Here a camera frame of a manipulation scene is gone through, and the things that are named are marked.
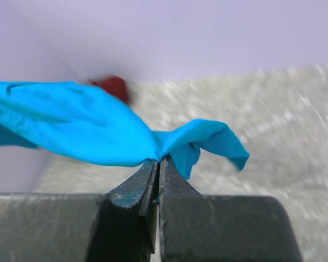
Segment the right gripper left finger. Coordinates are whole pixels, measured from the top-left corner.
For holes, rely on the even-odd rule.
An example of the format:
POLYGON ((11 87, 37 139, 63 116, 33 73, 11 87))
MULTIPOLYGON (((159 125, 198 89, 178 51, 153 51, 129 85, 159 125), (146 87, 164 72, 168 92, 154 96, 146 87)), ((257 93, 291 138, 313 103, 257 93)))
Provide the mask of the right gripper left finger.
POLYGON ((147 160, 103 196, 86 261, 150 261, 155 252, 158 195, 159 163, 147 160))

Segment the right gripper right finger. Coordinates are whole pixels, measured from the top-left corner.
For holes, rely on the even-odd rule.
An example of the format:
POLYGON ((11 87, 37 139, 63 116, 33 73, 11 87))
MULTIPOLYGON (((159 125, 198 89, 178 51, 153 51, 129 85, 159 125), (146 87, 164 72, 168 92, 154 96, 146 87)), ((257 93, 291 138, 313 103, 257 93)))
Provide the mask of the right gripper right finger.
POLYGON ((160 163, 162 261, 301 261, 283 205, 262 195, 203 195, 160 163))

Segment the blue t shirt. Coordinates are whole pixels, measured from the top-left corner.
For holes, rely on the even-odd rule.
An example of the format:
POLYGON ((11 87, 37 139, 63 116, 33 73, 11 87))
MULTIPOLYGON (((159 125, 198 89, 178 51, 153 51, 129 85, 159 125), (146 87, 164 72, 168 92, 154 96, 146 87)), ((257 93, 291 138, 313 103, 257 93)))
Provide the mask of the blue t shirt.
POLYGON ((74 82, 1 82, 0 146, 45 148, 104 166, 138 166, 170 155, 189 178, 200 151, 242 170, 249 153, 226 123, 195 119, 151 130, 125 103, 98 87, 74 82))

